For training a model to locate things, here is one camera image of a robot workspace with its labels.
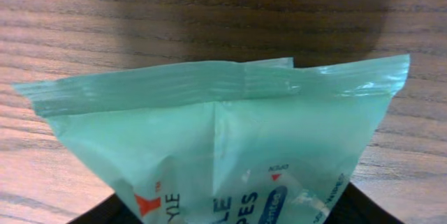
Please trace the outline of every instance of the wood grain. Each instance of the wood grain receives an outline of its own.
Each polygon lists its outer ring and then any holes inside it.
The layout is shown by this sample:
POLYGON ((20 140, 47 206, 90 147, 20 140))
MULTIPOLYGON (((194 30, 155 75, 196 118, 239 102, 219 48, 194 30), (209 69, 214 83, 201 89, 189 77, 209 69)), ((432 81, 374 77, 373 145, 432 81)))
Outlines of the wood grain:
POLYGON ((180 61, 296 66, 411 53, 352 180, 406 223, 447 223, 447 0, 0 0, 0 222, 64 223, 111 194, 12 82, 180 61))

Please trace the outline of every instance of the blue label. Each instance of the blue label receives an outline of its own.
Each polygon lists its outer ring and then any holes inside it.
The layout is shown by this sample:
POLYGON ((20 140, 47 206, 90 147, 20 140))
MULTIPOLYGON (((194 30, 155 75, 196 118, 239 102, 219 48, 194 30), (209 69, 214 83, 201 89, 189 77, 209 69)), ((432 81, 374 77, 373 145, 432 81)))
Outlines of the blue label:
POLYGON ((279 186, 269 195, 265 203, 264 212, 259 219, 258 224, 275 224, 281 213, 282 205, 286 201, 287 187, 279 186))

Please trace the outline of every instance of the teal plastic package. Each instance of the teal plastic package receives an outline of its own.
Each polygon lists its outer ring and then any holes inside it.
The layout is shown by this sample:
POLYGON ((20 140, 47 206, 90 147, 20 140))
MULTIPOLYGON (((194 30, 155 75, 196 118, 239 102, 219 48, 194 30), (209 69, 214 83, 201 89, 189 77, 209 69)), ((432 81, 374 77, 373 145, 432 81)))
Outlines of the teal plastic package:
POLYGON ((409 56, 203 61, 16 84, 143 223, 323 223, 409 56))

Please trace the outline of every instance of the wet wipes package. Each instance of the wet wipes package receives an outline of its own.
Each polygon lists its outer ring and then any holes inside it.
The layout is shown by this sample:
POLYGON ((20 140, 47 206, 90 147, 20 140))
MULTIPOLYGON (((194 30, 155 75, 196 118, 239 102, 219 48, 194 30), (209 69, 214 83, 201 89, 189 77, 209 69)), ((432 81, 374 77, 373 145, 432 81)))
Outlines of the wet wipes package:
POLYGON ((323 223, 409 56, 203 61, 16 84, 145 224, 323 223))

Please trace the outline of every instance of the red triangle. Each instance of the red triangle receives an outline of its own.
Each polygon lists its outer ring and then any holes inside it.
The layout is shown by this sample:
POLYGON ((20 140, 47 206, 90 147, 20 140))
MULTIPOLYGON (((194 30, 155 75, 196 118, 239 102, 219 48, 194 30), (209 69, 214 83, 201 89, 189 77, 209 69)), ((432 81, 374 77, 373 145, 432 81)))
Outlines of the red triangle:
POLYGON ((281 176, 281 175, 280 174, 272 174, 273 181, 276 181, 279 178, 279 176, 281 176))

